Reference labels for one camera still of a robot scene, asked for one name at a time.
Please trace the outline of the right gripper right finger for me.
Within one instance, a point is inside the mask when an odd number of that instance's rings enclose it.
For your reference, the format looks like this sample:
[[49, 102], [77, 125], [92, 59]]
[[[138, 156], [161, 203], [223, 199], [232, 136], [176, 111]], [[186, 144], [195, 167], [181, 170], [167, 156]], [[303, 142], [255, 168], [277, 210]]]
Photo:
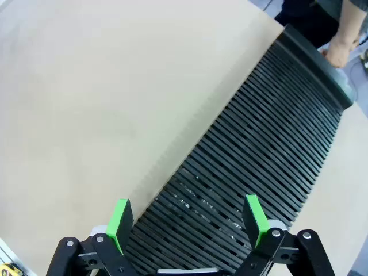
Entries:
[[284, 224], [272, 227], [254, 194], [245, 197], [242, 216], [252, 250], [236, 275], [268, 275], [274, 264], [286, 265], [291, 275], [335, 274], [315, 231], [292, 235]]

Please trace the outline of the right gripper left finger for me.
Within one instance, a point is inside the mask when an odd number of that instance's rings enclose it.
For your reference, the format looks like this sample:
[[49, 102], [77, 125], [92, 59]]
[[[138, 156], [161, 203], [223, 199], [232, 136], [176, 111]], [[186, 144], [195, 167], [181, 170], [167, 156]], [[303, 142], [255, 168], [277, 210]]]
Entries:
[[47, 275], [136, 275], [124, 255], [133, 226], [130, 200], [118, 200], [112, 217], [103, 232], [84, 241], [62, 238], [50, 262]]

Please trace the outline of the person's left hand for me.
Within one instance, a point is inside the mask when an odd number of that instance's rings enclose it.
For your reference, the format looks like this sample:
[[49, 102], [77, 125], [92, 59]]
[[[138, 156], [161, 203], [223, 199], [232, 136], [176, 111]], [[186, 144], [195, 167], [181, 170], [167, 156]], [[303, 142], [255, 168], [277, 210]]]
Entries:
[[357, 35], [355, 39], [352, 39], [336, 34], [331, 39], [328, 48], [320, 50], [320, 53], [332, 66], [342, 68], [347, 64], [350, 52], [358, 46], [360, 37]]

